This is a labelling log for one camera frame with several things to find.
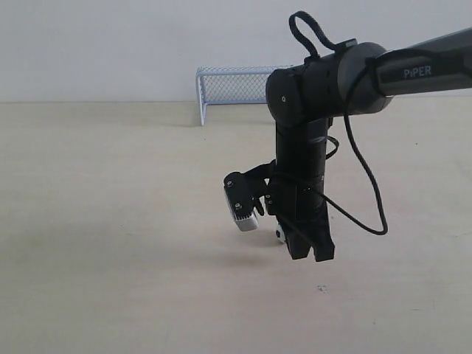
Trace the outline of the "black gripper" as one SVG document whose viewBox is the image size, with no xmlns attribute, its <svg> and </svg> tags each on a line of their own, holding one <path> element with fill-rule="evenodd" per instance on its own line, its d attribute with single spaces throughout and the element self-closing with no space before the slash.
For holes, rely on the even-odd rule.
<svg viewBox="0 0 472 354">
<path fill-rule="evenodd" d="M 283 216 L 293 223 L 308 223 L 308 238 L 312 243 L 316 262 L 333 260 L 335 244 L 330 235 L 327 205 L 315 188 L 284 177 L 272 178 L 265 192 L 268 214 Z M 301 236 L 292 223 L 277 219 L 286 236 L 288 253 L 292 260 L 306 258 L 310 244 Z"/>
</svg>

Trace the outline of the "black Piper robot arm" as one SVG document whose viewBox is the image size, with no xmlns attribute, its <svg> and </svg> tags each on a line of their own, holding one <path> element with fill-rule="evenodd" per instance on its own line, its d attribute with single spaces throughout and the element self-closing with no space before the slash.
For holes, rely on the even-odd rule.
<svg viewBox="0 0 472 354">
<path fill-rule="evenodd" d="M 290 256 L 332 260 L 324 193 L 328 131 L 336 117 L 375 114 L 393 97 L 471 87 L 471 30 L 403 49 L 373 42 L 339 44 L 323 58 L 268 77 L 265 95 L 276 125 L 275 159 L 265 203 Z"/>
</svg>

